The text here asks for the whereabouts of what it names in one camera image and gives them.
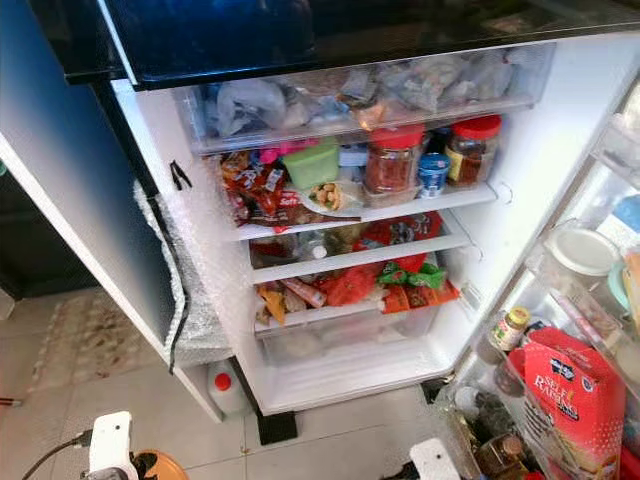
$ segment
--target black appliance top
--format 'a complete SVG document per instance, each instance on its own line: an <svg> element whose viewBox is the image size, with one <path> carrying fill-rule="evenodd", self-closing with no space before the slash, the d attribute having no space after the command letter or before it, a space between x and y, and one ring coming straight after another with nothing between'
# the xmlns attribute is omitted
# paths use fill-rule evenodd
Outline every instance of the black appliance top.
<svg viewBox="0 0 640 480"><path fill-rule="evenodd" d="M90 73L94 54L94 73L122 76L96 0L51 2L31 0L67 75ZM640 29L640 0L105 2L147 89Z"/></svg>

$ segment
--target green container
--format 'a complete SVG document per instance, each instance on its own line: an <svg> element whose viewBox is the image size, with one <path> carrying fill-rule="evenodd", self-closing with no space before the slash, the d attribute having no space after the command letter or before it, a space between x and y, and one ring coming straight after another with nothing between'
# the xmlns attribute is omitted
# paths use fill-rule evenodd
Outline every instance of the green container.
<svg viewBox="0 0 640 480"><path fill-rule="evenodd" d="M340 146L333 137L325 138L315 147L284 155L282 162L291 181L300 190L338 178Z"/></svg>

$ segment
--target white container lid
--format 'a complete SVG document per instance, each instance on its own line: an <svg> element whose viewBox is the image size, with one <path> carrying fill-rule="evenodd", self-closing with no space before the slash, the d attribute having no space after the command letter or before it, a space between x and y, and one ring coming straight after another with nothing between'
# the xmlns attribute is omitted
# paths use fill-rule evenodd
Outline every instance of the white container lid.
<svg viewBox="0 0 640 480"><path fill-rule="evenodd" d="M546 242L558 262L581 275L604 277L620 259L616 246L607 238L585 228L555 230Z"/></svg>

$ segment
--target red bottle cap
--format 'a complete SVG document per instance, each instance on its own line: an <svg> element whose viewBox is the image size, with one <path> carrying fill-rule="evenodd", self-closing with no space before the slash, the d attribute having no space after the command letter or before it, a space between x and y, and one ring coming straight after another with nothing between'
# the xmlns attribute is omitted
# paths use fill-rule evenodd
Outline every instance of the red bottle cap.
<svg viewBox="0 0 640 480"><path fill-rule="evenodd" d="M226 373L219 373L218 375L216 375L216 379L213 381L213 383L215 383L218 390L224 392L231 388L231 377Z"/></svg>
<svg viewBox="0 0 640 480"><path fill-rule="evenodd" d="M380 148L401 150L422 143L424 125L407 125L398 128L379 128L371 132L371 140Z"/></svg>
<svg viewBox="0 0 640 480"><path fill-rule="evenodd" d="M460 137L485 140L497 135L500 127L502 127L500 115L489 115L488 117L472 118L454 123L453 133Z"/></svg>

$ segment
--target white plastic bottle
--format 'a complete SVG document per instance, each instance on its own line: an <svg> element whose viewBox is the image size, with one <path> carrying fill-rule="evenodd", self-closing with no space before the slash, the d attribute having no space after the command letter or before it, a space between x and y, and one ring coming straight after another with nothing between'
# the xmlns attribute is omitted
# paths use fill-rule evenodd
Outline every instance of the white plastic bottle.
<svg viewBox="0 0 640 480"><path fill-rule="evenodd" d="M249 401L229 362L209 365L207 386L209 395L225 415L239 415L249 410Z"/></svg>

